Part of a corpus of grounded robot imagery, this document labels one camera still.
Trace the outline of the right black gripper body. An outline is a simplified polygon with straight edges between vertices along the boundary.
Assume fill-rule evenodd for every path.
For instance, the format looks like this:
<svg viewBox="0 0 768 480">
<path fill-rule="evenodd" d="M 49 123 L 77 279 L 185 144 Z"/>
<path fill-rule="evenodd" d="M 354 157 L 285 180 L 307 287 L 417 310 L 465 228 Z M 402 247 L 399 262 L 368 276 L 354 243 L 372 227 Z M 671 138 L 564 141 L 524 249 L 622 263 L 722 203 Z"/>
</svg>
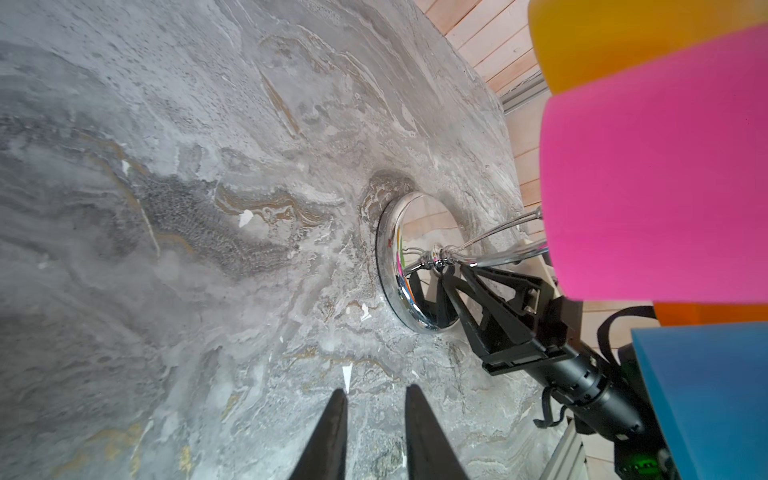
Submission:
<svg viewBox="0 0 768 480">
<path fill-rule="evenodd" d="M 541 369 L 585 352 L 582 304 L 540 277 L 498 268 L 448 268 L 440 279 L 473 353 L 490 375 Z"/>
</svg>

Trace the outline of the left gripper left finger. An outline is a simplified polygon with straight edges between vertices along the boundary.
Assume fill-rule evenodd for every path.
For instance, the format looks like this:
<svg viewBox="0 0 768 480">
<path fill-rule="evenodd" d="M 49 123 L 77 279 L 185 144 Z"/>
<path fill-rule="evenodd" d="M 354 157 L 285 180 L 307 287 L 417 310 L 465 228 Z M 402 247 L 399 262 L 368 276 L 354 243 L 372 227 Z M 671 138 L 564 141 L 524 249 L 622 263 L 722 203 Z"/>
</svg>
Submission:
<svg viewBox="0 0 768 480">
<path fill-rule="evenodd" d="M 290 480 L 344 480 L 348 438 L 348 400 L 333 391 Z"/>
</svg>

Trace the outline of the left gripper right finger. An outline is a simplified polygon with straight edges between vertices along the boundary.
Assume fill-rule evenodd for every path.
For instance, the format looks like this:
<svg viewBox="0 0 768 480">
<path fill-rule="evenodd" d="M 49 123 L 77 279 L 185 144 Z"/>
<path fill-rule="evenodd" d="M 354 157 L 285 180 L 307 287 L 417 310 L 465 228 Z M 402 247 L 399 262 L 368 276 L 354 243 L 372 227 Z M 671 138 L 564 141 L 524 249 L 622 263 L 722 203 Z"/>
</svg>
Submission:
<svg viewBox="0 0 768 480">
<path fill-rule="evenodd" d="M 409 479 L 468 479 L 422 389 L 416 384 L 406 389 L 405 437 Z"/>
</svg>

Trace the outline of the orange wine glass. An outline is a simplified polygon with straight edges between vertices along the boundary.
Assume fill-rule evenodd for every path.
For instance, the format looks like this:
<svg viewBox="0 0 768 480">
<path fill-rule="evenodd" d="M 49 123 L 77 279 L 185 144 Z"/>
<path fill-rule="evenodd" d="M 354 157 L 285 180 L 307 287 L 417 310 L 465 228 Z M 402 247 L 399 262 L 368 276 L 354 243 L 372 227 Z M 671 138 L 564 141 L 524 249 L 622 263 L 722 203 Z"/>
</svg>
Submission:
<svg viewBox="0 0 768 480">
<path fill-rule="evenodd" d="M 758 322 L 767 320 L 766 304 L 695 304 L 655 302 L 663 327 Z"/>
</svg>

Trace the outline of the blue wine glass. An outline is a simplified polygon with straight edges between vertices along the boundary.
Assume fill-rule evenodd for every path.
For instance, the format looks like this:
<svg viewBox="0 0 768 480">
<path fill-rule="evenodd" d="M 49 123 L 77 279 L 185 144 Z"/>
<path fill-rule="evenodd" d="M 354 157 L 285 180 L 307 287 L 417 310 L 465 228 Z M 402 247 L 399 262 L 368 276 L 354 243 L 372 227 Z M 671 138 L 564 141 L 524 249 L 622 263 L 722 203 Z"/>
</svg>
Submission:
<svg viewBox="0 0 768 480">
<path fill-rule="evenodd" d="M 766 323 L 637 329 L 632 340 L 681 477 L 766 478 Z"/>
</svg>

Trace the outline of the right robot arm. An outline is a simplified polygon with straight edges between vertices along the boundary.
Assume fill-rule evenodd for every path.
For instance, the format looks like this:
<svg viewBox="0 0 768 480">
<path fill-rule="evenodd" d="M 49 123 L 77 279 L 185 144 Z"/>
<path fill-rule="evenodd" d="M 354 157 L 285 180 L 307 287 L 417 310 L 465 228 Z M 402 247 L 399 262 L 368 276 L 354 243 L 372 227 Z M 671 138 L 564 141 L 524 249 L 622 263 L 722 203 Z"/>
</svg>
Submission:
<svg viewBox="0 0 768 480">
<path fill-rule="evenodd" d="M 445 266 L 438 288 L 438 318 L 456 317 L 487 374 L 523 371 L 542 385 L 537 428 L 571 414 L 578 432 L 612 443 L 620 478 L 679 478 L 638 368 L 581 340 L 581 303 L 540 277 L 497 268 Z"/>
</svg>

